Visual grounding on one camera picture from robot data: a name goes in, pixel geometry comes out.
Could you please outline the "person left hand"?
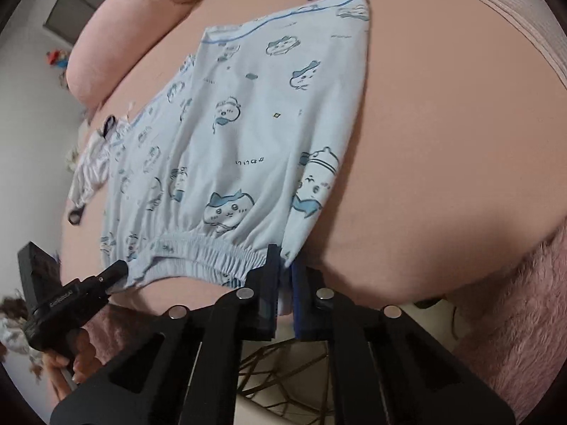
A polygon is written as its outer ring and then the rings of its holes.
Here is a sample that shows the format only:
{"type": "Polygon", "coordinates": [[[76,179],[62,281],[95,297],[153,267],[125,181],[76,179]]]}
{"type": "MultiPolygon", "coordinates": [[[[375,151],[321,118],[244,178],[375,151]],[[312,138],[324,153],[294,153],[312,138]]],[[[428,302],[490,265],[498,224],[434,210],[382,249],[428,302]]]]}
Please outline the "person left hand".
{"type": "Polygon", "coordinates": [[[92,377],[103,365],[97,357],[96,348],[85,329],[80,329],[77,332],[73,342],[73,362],[53,350],[42,354],[43,367],[58,402],[72,393],[71,387],[63,376],[69,366],[72,366],[73,370],[72,381],[75,384],[81,384],[92,377]]]}

